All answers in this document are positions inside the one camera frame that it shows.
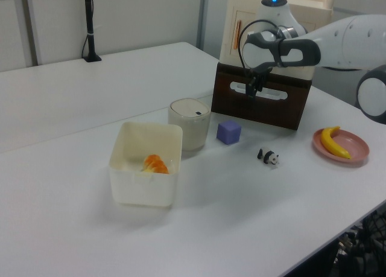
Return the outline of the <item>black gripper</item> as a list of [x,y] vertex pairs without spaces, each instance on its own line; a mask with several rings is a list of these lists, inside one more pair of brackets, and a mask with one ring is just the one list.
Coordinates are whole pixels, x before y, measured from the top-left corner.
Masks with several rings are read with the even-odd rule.
[[266,80],[268,74],[269,70],[259,72],[252,68],[249,69],[249,76],[251,76],[251,79],[246,84],[246,95],[249,98],[256,98],[256,94],[262,90],[261,83]]

